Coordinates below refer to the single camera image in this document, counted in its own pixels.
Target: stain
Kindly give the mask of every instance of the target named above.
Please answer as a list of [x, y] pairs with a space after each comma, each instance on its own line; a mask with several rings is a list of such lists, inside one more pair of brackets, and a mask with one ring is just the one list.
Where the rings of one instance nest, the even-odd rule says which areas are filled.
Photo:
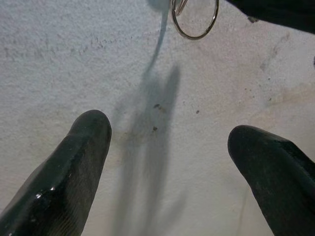
[[267, 59], [264, 60], [264, 62], [260, 65], [260, 69], [262, 71], [266, 71], [266, 69], [269, 67], [270, 63], [276, 56], [278, 55], [281, 48], [284, 46], [284, 44], [290, 39], [290, 33], [288, 32], [286, 35], [282, 36], [280, 40], [276, 43], [276, 45], [272, 48], [271, 52], [269, 53], [269, 56]]
[[271, 109], [265, 109], [250, 117], [249, 123], [264, 130], [270, 130], [276, 125], [276, 114]]
[[164, 107], [162, 107], [160, 104], [156, 104], [153, 108], [154, 109], [157, 108], [160, 112], [166, 113], [166, 109]]
[[273, 106], [279, 103], [297, 103], [301, 101], [315, 99], [315, 82], [308, 84], [300, 84], [294, 88], [283, 88], [278, 95], [274, 96], [269, 106]]
[[121, 143], [132, 143], [130, 146], [125, 148], [128, 152], [132, 152], [135, 147], [145, 144], [148, 141], [146, 133], [143, 132], [121, 132], [116, 130], [112, 134], [112, 140], [110, 144], [110, 155], [111, 158], [107, 158], [105, 161], [105, 171], [116, 169], [120, 167], [124, 162], [124, 150], [121, 149]]

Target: concrete floor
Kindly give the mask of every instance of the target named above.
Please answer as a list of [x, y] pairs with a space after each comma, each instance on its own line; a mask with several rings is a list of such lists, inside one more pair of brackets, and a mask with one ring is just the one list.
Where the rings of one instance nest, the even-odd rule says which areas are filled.
[[[99, 109], [113, 138], [83, 236], [271, 236], [227, 137], [258, 126], [315, 160], [314, 36], [222, 0], [211, 33], [189, 41], [168, 0], [128, 3], [1, 0], [0, 211]], [[207, 1], [191, 9], [182, 20], [200, 30]]]

